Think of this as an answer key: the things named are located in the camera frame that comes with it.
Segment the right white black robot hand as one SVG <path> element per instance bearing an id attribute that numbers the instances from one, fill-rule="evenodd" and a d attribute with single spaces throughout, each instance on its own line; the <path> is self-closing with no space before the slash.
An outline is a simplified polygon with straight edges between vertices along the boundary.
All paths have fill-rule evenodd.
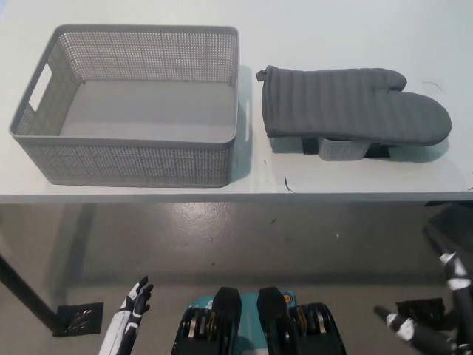
<path id="1" fill-rule="evenodd" d="M 459 325 L 463 338 L 458 342 L 413 319 L 377 305 L 374 312 L 395 335 L 422 354 L 471 354 L 472 353 L 472 279 L 456 253 L 440 256 L 446 273 L 446 283 L 452 292 L 455 310 L 459 312 Z"/>

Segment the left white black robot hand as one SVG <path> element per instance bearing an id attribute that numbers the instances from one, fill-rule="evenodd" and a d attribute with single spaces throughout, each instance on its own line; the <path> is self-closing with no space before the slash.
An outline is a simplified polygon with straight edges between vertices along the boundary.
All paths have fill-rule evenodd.
<path id="1" fill-rule="evenodd" d="M 143 315 L 150 309 L 153 288 L 147 276 L 133 286 L 109 324 L 99 355 L 132 353 Z"/>

